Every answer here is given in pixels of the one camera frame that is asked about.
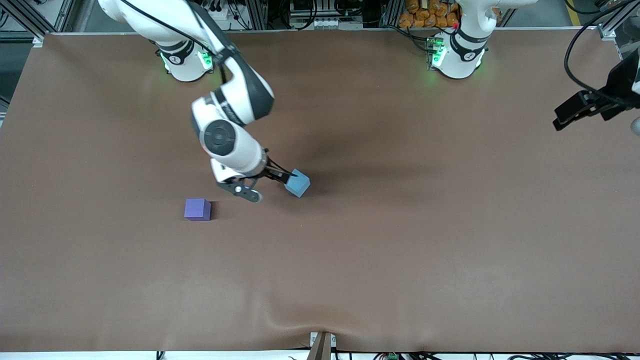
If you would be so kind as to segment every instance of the black cable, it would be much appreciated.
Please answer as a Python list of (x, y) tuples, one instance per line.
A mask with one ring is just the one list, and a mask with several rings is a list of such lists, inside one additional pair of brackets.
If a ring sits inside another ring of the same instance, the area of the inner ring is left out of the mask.
[(565, 360), (567, 357), (575, 355), (575, 353), (573, 353), (573, 352), (569, 352), (569, 353), (565, 353), (565, 354), (554, 353), (554, 354), (549, 354), (549, 355), (553, 358), (553, 360)]
[(236, 12), (234, 13), (234, 19), (236, 19), (236, 16), (238, 16), (238, 18), (236, 19), (238, 24), (240, 24), (240, 26), (242, 26), (245, 30), (251, 30), (249, 28), (249, 25), (247, 25), (246, 22), (244, 22), (244, 19), (242, 18), (242, 13), (240, 12), (240, 9), (238, 8), (238, 3), (237, 3), (236, 0), (230, 0), (230, 1), (227, 2), (231, 12), (233, 12), (233, 9), (231, 9), (231, 2), (233, 2), (234, 6), (236, 7)]
[(421, 352), (420, 354), (429, 360), (441, 360), (439, 357), (434, 356), (434, 354), (429, 352)]
[(509, 357), (509, 360), (515, 360), (515, 359), (538, 360), (539, 357), (524, 356), (524, 355), (513, 355), (513, 356)]
[(583, 27), (581, 27), (578, 32), (575, 34), (575, 36), (573, 36), (573, 39), (571, 39), (571, 42), (569, 43), (569, 46), (566, 49), (566, 53), (564, 54), (564, 71), (566, 72), (567, 76), (569, 76), (569, 78), (576, 84), (580, 85), (582, 88), (585, 88), (586, 90), (589, 90), (590, 92), (592, 92), (594, 95), (597, 95), (599, 97), (603, 97), (604, 99), (607, 99), (608, 101), (613, 102), (614, 104), (617, 104), (618, 106), (623, 106), (625, 108), (634, 108), (635, 106), (627, 101), (625, 101), (624, 99), (620, 99), (619, 97), (612, 97), (610, 95), (607, 95), (599, 90), (597, 90), (596, 88), (593, 88), (587, 84), (585, 84), (584, 82), (582, 82), (581, 80), (579, 80), (575, 75), (573, 75), (573, 73), (571, 72), (571, 69), (569, 69), (569, 57), (571, 55), (571, 50), (573, 50), (573, 46), (575, 45), (576, 41), (578, 40), (578, 38), (580, 37), (580, 35), (585, 32), (590, 26), (592, 26), (593, 24), (595, 24), (596, 21), (598, 21), (600, 18), (602, 18), (605, 15), (608, 15), (614, 11), (616, 11), (617, 9), (626, 6), (628, 4), (630, 4), (631, 2), (634, 2), (636, 0), (624, 0), (621, 3), (618, 3), (616, 6), (613, 6), (609, 9), (606, 9), (605, 11), (601, 12), (599, 15), (596, 15), (593, 17), (593, 19), (587, 21), (587, 23), (585, 25), (583, 25)]
[(307, 23), (298, 30), (304, 30), (308, 28), (311, 24), (314, 23), (314, 20), (316, 19), (316, 15), (318, 14), (318, 6), (316, 4), (316, 0), (309, 0), (309, 3), (309, 20), (307, 20)]
[(411, 35), (411, 32), (409, 32), (409, 28), (406, 29), (406, 34), (409, 36), (409, 38), (411, 39), (411, 41), (413, 42), (413, 44), (420, 50), (424, 51), (425, 53), (428, 53), (428, 50), (425, 47), (422, 47), (420, 44), (418, 44), (418, 41), (416, 41), (416, 39), (413, 37), (413, 35)]
[(4, 10), (2, 10), (2, 13), (0, 13), (0, 28), (2, 28), (7, 21), (9, 21), (9, 13), (6, 13), (4, 12)]
[(283, 173), (283, 174), (285, 174), (285, 175), (289, 175), (289, 176), (293, 176), (293, 177), (296, 177), (296, 176), (297, 176), (296, 174), (293, 174), (293, 173), (291, 173), (291, 172), (286, 171), (286, 170), (284, 169), (284, 167), (281, 167), (280, 165), (278, 165), (278, 163), (277, 163), (277, 162), (275, 162), (275, 161), (273, 161), (273, 159), (271, 159), (271, 158), (268, 158), (267, 166), (268, 166), (270, 169), (272, 169), (272, 170), (276, 170), (276, 171), (279, 171), (279, 172), (281, 172), (281, 173)]
[(409, 36), (411, 36), (412, 38), (414, 38), (414, 39), (416, 39), (416, 40), (422, 40), (422, 41), (427, 40), (427, 38), (418, 37), (418, 36), (415, 36), (415, 35), (408, 35), (406, 32), (402, 31), (402, 29), (401, 29), (401, 28), (398, 28), (397, 26), (394, 26), (394, 25), (384, 25), (384, 26), (382, 26), (382, 28), (389, 28), (389, 29), (396, 30), (397, 32), (399, 32), (400, 34), (402, 34), (402, 36), (404, 36), (404, 37), (406, 37), (406, 38), (408, 38)]
[(606, 359), (610, 359), (610, 360), (617, 360), (615, 357), (610, 356), (609, 354), (598, 354), (598, 353), (594, 353), (594, 352), (588, 352), (582, 355), (589, 355), (589, 356), (599, 356), (599, 357), (604, 357)]
[(380, 26), (380, 21), (382, 20), (382, 8), (384, 7), (384, 5), (380, 5), (379, 7), (377, 7), (377, 12), (376, 12), (376, 20), (370, 20), (370, 21), (363, 21), (362, 24), (375, 24), (378, 23), (378, 27)]
[(282, 21), (282, 24), (284, 25), (284, 27), (287, 28), (287, 29), (291, 29), (291, 25), (289, 24), (289, 21), (284, 19), (284, 12), (283, 12), (284, 6), (288, 2), (289, 2), (289, 0), (282, 0), (280, 2), (280, 7), (278, 9), (278, 14), (280, 16), (280, 21)]
[[(162, 25), (162, 26), (164, 26), (164, 27), (166, 27), (166, 28), (168, 28), (168, 29), (170, 29), (170, 30), (175, 31), (176, 33), (178, 33), (178, 34), (180, 34), (180, 35), (182, 35), (182, 36), (186, 37), (187, 39), (189, 39), (189, 40), (193, 41), (194, 43), (196, 43), (196, 44), (198, 44), (198, 45), (202, 46), (202, 48), (203, 48), (203, 49), (205, 49), (206, 51), (208, 51), (208, 52), (209, 52), (209, 54), (211, 54), (211, 55), (213, 55), (213, 54), (214, 54), (213, 50), (211, 50), (211, 48), (210, 48), (209, 46), (207, 46), (207, 45), (203, 44), (201, 41), (199, 41), (198, 39), (196, 39), (196, 38), (192, 37), (191, 35), (186, 34), (185, 32), (180, 31), (180, 30), (178, 30), (178, 29), (174, 28), (173, 26), (171, 26), (171, 25), (167, 24), (166, 22), (164, 22), (164, 21), (162, 21), (162, 20), (159, 20), (158, 18), (156, 18), (156, 17), (152, 16), (151, 14), (149, 14), (149, 13), (147, 13), (147, 12), (145, 12), (145, 11), (143, 11), (143, 10), (139, 9), (139, 8), (138, 8), (138, 7), (136, 7), (135, 5), (133, 5), (133, 4), (131, 4), (130, 2), (128, 2), (128, 0), (121, 0), (121, 1), (122, 1), (123, 3), (125, 3), (128, 7), (132, 8), (133, 10), (136, 10), (138, 13), (142, 14), (142, 16), (146, 16), (146, 17), (148, 17), (149, 19), (151, 19), (151, 20), (153, 20), (153, 21), (157, 22), (158, 24), (160, 24), (160, 25)], [(220, 72), (221, 72), (222, 83), (224, 84), (224, 83), (226, 83), (226, 82), (227, 82), (227, 76), (225, 75), (225, 71), (222, 69), (222, 67), (218, 66), (218, 68), (219, 68), (219, 70), (220, 70)]]
[(209, 53), (211, 53), (212, 55), (214, 54), (214, 52), (209, 48), (209, 46), (207, 46), (207, 45), (203, 44), (201, 41), (199, 41), (198, 39), (196, 39), (196, 38), (192, 37), (191, 35), (185, 34), (183, 31), (180, 31), (180, 30), (178, 30), (178, 29), (174, 28), (173, 26), (171, 26), (171, 25), (167, 24), (166, 22), (164, 22), (164, 21), (162, 21), (162, 20), (159, 20), (158, 18), (156, 18), (156, 17), (154, 17), (154, 16), (152, 16), (152, 15), (148, 14), (147, 12), (144, 12), (143, 10), (139, 9), (138, 7), (136, 7), (135, 5), (133, 5), (132, 3), (128, 2), (128, 0), (121, 0), (121, 1), (122, 1), (123, 3), (125, 3), (128, 7), (132, 8), (133, 10), (136, 10), (136, 11), (137, 11), (138, 13), (140, 13), (141, 15), (146, 16), (146, 17), (148, 17), (149, 19), (151, 19), (151, 20), (153, 20), (153, 21), (157, 22), (158, 24), (160, 24), (160, 25), (162, 25), (162, 26), (164, 26), (164, 27), (166, 27), (166, 28), (168, 28), (168, 29), (170, 29), (170, 30), (175, 31), (176, 33), (178, 33), (178, 34), (180, 34), (180, 35), (182, 35), (182, 36), (186, 37), (187, 39), (189, 39), (189, 40), (193, 41), (194, 43), (196, 43), (196, 44), (198, 44), (198, 45), (202, 46), (206, 51), (209, 51)]
[[(211, 37), (209, 36), (209, 34), (207, 34), (207, 31), (205, 30), (204, 26), (202, 25), (202, 21), (200, 21), (200, 18), (198, 17), (198, 14), (196, 13), (196, 11), (189, 5), (189, 0), (184, 0), (184, 2), (187, 4), (187, 6), (189, 7), (189, 9), (191, 10), (191, 13), (193, 14), (193, 18), (196, 20), (196, 22), (198, 23), (198, 26), (200, 26), (200, 29), (202, 30), (202, 33), (206, 34), (207, 37), (209, 38), (209, 41), (211, 41)], [(210, 49), (206, 48), (212, 55), (213, 55), (213, 51), (211, 51)], [(225, 69), (223, 68), (222, 64), (218, 65), (218, 70), (220, 71), (220, 79), (222, 80), (222, 83), (226, 83), (227, 82), (227, 75), (225, 74)]]
[(340, 8), (338, 8), (338, 4), (340, 4), (342, 6), (341, 0), (334, 0), (333, 2), (333, 9), (338, 12), (340, 15), (342, 16), (356, 16), (356, 15), (360, 15), (362, 13), (362, 5), (360, 5), (360, 8), (355, 10), (352, 13), (349, 13), (349, 10), (346, 7), (342, 7), (342, 10)]
[(566, 5), (566, 7), (568, 7), (569, 9), (573, 10), (573, 11), (574, 11), (574, 12), (576, 12), (576, 13), (581, 13), (581, 14), (583, 14), (583, 15), (594, 15), (594, 14), (600, 13), (600, 10), (594, 10), (594, 11), (592, 11), (592, 12), (586, 12), (586, 11), (584, 11), (584, 10), (578, 10), (578, 9), (576, 9), (575, 7), (573, 7), (573, 5), (571, 5), (571, 3), (569, 2), (569, 0), (564, 0), (564, 3), (565, 3), (565, 5)]
[(445, 33), (447, 35), (454, 35), (455, 34), (455, 31), (453, 33), (449, 33), (445, 29), (441, 28), (440, 26), (432, 26), (432, 28), (436, 28), (436, 29), (442, 31), (443, 33)]

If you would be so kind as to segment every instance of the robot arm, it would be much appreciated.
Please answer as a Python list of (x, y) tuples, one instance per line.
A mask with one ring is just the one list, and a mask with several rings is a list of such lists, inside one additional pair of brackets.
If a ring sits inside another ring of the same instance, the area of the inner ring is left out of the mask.
[(432, 66), (453, 79), (463, 79), (480, 66), (487, 40), (496, 27), (492, 8), (519, 8), (538, 0), (458, 0), (462, 9), (460, 26), (452, 32), (436, 35), (442, 42)]
[(176, 73), (193, 75), (194, 72), (183, 70), (197, 69), (194, 63), (200, 64), (199, 70), (203, 68), (199, 61), (193, 60), (201, 55), (196, 51), (194, 40), (204, 51), (211, 50), (218, 67), (224, 65), (231, 71), (233, 78), (230, 81), (191, 105), (191, 125), (200, 145), (211, 157), (213, 174), (222, 189), (258, 202), (262, 195), (253, 188), (258, 178), (268, 177), (287, 185), (289, 178), (296, 176), (271, 160), (258, 141), (244, 129), (269, 114), (273, 91), (247, 64), (206, 10), (184, 0), (155, 0), (152, 3), (147, 0), (99, 0), (99, 3), (112, 19), (128, 23), (166, 52), (176, 78)]
[[(600, 115), (608, 121), (632, 108), (640, 108), (640, 49), (609, 71), (605, 86), (597, 91), (578, 91), (558, 106), (553, 124), (560, 131), (584, 117)], [(639, 124), (636, 120), (632, 125), (636, 135), (640, 135)]]

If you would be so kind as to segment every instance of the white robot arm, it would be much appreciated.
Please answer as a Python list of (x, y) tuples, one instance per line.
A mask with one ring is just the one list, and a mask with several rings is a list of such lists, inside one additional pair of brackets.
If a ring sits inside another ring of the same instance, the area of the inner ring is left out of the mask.
[(224, 64), (233, 74), (229, 82), (191, 105), (191, 125), (211, 157), (211, 169), (221, 188), (258, 202), (262, 195), (253, 188), (258, 178), (268, 177), (287, 185), (290, 177), (297, 176), (271, 160), (244, 129), (269, 114), (273, 91), (206, 10), (185, 0), (99, 0), (99, 3), (112, 19), (128, 23), (153, 41), (170, 60), (170, 70), (177, 79), (191, 81), (202, 76), (208, 69), (198, 59), (202, 57), (199, 52), (209, 49), (214, 62), (219, 67)]
[(442, 39), (444, 51), (433, 67), (442, 74), (463, 79), (480, 66), (487, 40), (495, 29), (497, 18), (492, 8), (519, 8), (538, 0), (458, 0), (462, 9), (460, 26), (436, 35)]

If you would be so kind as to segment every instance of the brown table surface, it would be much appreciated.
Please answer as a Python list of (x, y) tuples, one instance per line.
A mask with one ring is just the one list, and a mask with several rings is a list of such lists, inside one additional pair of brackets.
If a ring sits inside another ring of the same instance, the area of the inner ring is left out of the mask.
[[(234, 35), (276, 93), (248, 127), (308, 174), (217, 189), (138, 36), (48, 36), (1, 130), (2, 350), (640, 351), (633, 111), (557, 133), (574, 31), (497, 31), (463, 81), (394, 32)], [(586, 34), (601, 86), (613, 44)], [(192, 223), (184, 200), (218, 201)]]

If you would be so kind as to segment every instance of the metal frame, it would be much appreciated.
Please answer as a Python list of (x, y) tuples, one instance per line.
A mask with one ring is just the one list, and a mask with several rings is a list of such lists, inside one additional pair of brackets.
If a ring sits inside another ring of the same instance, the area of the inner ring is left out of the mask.
[[(562, 30), (578, 30), (580, 29), (580, 26), (558, 26), (558, 27), (554, 27), (554, 28), (495, 28), (496, 31), (513, 31), (513, 30), (517, 30), (517, 31), (522, 31), (522, 30), (526, 30), (526, 31), (548, 31), (548, 30), (554, 30), (554, 31), (562, 31)], [(596, 26), (590, 26), (588, 27), (589, 30), (595, 30), (597, 27)], [(420, 30), (417, 31), (436, 31), (436, 28), (421, 28)], [(256, 31), (252, 31), (252, 33), (256, 33), (256, 34), (262, 34), (262, 33), (280, 33), (283, 31), (297, 31), (297, 30), (287, 30), (287, 29), (276, 29), (276, 30), (256, 30)], [(388, 31), (388, 32), (393, 32), (393, 29), (385, 29), (385, 28), (364, 28), (364, 29), (346, 29), (345, 31)], [(242, 32), (240, 31), (231, 31), (230, 33), (240, 33)], [(85, 36), (95, 36), (95, 35), (131, 35), (131, 36), (136, 36), (138, 35), (137, 33), (134, 32), (130, 32), (130, 33), (115, 33), (115, 32), (105, 32), (105, 33), (54, 33), (53, 35), (61, 35), (61, 36), (73, 36), (73, 37), (85, 37)]]
[(9, 99), (7, 99), (4, 96), (0, 95), (0, 105), (4, 106), (4, 108), (8, 109), (9, 108), (9, 102), (10, 102)]
[(380, 26), (393, 25), (396, 26), (400, 15), (404, 12), (403, 0), (389, 0), (386, 5), (385, 11), (380, 18)]
[(328, 332), (318, 333), (307, 360), (331, 360), (331, 337)]
[(500, 22), (500, 27), (504, 28), (507, 26), (507, 23), (511, 20), (511, 18), (515, 15), (518, 9), (507, 9), (504, 14), (502, 14), (502, 21)]
[(0, 7), (25, 29), (25, 31), (0, 32), (0, 42), (31, 42), (34, 37), (42, 41), (48, 33), (64, 31), (75, 1), (63, 0), (56, 22), (51, 24), (26, 0), (0, 0)]
[(261, 0), (246, 0), (246, 7), (249, 11), (249, 20), (253, 30), (266, 30), (267, 9)]
[(33, 37), (43, 39), (46, 34), (56, 31), (53, 25), (25, 0), (0, 0), (0, 6), (27, 30), (11, 31), (3, 38), (9, 40), (28, 38), (30, 41)]
[[(610, 6), (614, 6), (616, 3), (617, 1), (613, 1)], [(602, 40), (615, 40), (618, 26), (622, 25), (625, 20), (635, 14), (638, 6), (640, 6), (640, 0), (626, 4), (616, 11), (608, 20), (598, 25), (598, 31), (600, 32)]]
[[(78, 357), (79, 352), (3, 352), (4, 360), (68, 360)], [(91, 360), (149, 360), (155, 359), (158, 354), (163, 354), (161, 359), (189, 359), (189, 360), (305, 360), (309, 350), (263, 350), (263, 351), (87, 351), (81, 352), (83, 359)], [(339, 360), (371, 360), (379, 353), (366, 352), (334, 352), (332, 358), (338, 355)], [(435, 354), (429, 352), (431, 356), (440, 360), (508, 360), (511, 356), (531, 357), (532, 354), (505, 354), (505, 353), (444, 353)], [(571, 360), (606, 360), (617, 356), (616, 353), (573, 355)], [(638, 356), (627, 354), (630, 360), (640, 360)]]

